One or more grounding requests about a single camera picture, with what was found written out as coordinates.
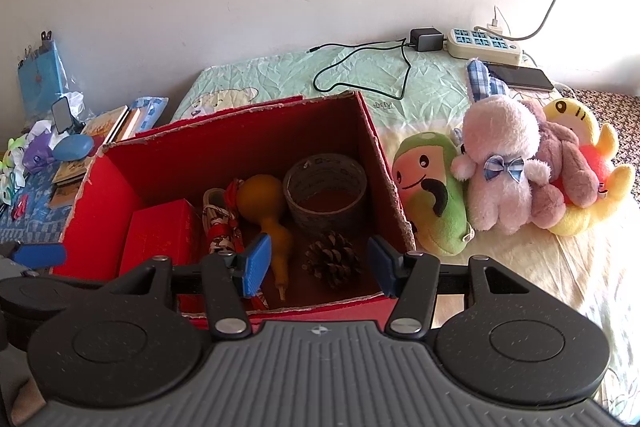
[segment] plaid bow tie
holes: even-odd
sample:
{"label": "plaid bow tie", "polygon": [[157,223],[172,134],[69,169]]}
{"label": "plaid bow tie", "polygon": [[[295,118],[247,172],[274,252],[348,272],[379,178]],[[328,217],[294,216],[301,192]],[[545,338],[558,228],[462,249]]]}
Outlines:
{"label": "plaid bow tie", "polygon": [[514,181],[520,183],[523,170],[524,160],[522,158],[516,158],[505,163],[504,158],[496,154],[484,163],[484,179],[491,181],[499,176],[501,172],[508,172]]}

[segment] blue computer mouse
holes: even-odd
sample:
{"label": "blue computer mouse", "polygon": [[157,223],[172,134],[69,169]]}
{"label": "blue computer mouse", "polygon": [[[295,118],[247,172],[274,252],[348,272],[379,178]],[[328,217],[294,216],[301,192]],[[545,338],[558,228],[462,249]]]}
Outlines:
{"label": "blue computer mouse", "polygon": [[72,162],[85,158],[94,147],[94,139],[86,134],[70,134],[60,140],[53,149],[53,158],[61,162]]}

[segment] pine cone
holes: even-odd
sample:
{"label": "pine cone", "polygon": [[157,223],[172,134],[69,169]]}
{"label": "pine cone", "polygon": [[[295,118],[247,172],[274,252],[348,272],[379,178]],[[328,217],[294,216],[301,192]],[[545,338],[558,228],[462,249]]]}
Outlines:
{"label": "pine cone", "polygon": [[362,272],[351,243],[337,232],[329,232],[309,245],[305,255],[303,269],[323,279],[331,288],[344,285]]}

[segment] power strip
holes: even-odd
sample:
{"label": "power strip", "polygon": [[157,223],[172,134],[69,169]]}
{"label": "power strip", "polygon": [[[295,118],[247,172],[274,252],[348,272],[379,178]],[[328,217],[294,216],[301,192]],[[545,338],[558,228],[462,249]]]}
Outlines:
{"label": "power strip", "polygon": [[447,51],[456,58],[479,58],[495,64],[519,66],[522,49],[517,42],[481,31],[454,28],[447,36]]}

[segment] purple plush toy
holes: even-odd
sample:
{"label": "purple plush toy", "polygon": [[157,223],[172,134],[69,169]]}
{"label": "purple plush toy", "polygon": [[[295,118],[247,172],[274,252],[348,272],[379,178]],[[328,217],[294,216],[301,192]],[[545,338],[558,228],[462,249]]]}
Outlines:
{"label": "purple plush toy", "polygon": [[53,163],[53,152],[49,148],[51,140],[50,132],[38,134],[29,144],[22,158],[22,165],[31,174],[42,171],[47,165]]}

